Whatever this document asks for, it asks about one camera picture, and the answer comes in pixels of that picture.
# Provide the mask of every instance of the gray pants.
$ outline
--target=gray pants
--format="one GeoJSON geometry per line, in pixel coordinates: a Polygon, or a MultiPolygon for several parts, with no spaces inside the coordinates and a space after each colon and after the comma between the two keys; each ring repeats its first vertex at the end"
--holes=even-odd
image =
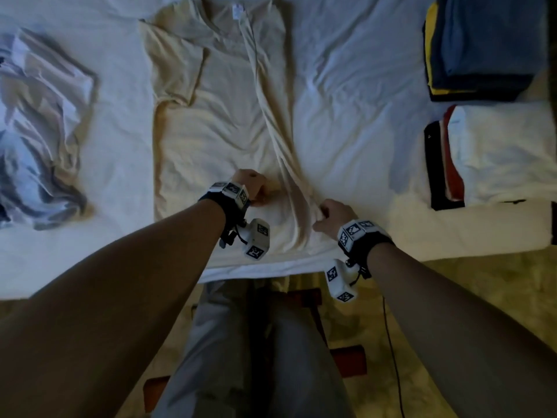
{"type": "Polygon", "coordinates": [[[205,285],[185,356],[153,417],[352,417],[309,313],[251,280],[205,285]]]}

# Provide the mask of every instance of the floor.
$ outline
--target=floor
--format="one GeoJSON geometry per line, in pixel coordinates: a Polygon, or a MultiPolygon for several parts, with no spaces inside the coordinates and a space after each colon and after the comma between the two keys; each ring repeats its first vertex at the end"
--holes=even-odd
{"type": "MultiPolygon", "coordinates": [[[[431,261],[426,263],[448,278],[503,309],[557,350],[557,246],[532,253],[431,261]]],[[[276,282],[290,290],[327,288],[322,274],[291,276],[276,282]]],[[[331,348],[362,344],[366,349],[368,375],[345,379],[358,417],[400,417],[398,391],[383,322],[381,296],[373,280],[358,283],[359,298],[341,304],[324,296],[320,307],[331,348]]],[[[146,379],[169,375],[176,366],[191,326],[191,306],[197,287],[168,338],[125,401],[118,418],[143,417],[142,387],[146,379]]],[[[0,302],[0,317],[24,301],[0,302]]],[[[455,417],[421,365],[396,321],[388,316],[402,381],[406,416],[455,417]]]]}

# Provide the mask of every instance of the leg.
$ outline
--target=leg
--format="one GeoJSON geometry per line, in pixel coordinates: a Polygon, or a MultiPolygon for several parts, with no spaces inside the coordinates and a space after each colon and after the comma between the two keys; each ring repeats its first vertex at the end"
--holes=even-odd
{"type": "Polygon", "coordinates": [[[269,417],[352,417],[340,373],[309,311],[270,294],[274,359],[269,417]]]}
{"type": "Polygon", "coordinates": [[[168,382],[153,418],[250,414],[250,283],[225,280],[205,285],[184,359],[168,382]]]}

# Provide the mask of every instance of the forearm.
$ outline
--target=forearm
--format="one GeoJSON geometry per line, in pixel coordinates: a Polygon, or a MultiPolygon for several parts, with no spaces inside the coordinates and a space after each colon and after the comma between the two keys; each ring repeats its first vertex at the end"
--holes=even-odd
{"type": "Polygon", "coordinates": [[[557,415],[557,355],[537,337],[392,245],[375,246],[368,267],[457,415],[557,415]]]}
{"type": "Polygon", "coordinates": [[[32,296],[0,324],[3,415],[115,414],[224,226],[219,205],[201,201],[106,246],[32,296]]]}

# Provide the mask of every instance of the bed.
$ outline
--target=bed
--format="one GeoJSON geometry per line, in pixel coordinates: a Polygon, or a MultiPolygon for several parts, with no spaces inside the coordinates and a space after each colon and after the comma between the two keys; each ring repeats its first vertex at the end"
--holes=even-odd
{"type": "MultiPolygon", "coordinates": [[[[90,253],[154,221],[153,102],[137,19],[174,0],[1,0],[0,29],[54,38],[97,76],[79,129],[85,216],[37,232],[0,231],[0,298],[21,298],[90,253]]],[[[318,200],[351,204],[420,261],[537,250],[551,242],[551,205],[435,212],[422,132],[447,104],[430,102],[422,25],[433,0],[283,0],[294,71],[294,147],[318,200]]],[[[526,98],[546,98],[540,76],[526,98]]],[[[211,267],[201,282],[320,271],[316,255],[211,267]]]]}

